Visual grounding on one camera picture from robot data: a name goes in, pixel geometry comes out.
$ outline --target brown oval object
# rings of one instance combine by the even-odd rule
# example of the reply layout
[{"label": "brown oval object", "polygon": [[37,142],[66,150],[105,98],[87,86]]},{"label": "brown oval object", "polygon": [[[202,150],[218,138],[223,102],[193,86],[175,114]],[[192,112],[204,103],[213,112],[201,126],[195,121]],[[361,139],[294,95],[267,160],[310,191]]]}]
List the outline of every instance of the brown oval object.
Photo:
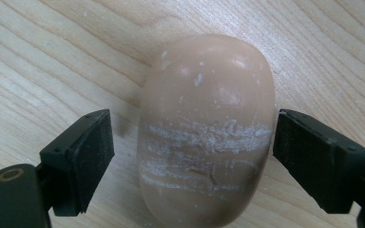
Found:
[{"label": "brown oval object", "polygon": [[236,38],[169,46],[144,86],[138,162],[144,200],[171,227],[221,227],[255,193],[275,109],[263,55]]}]

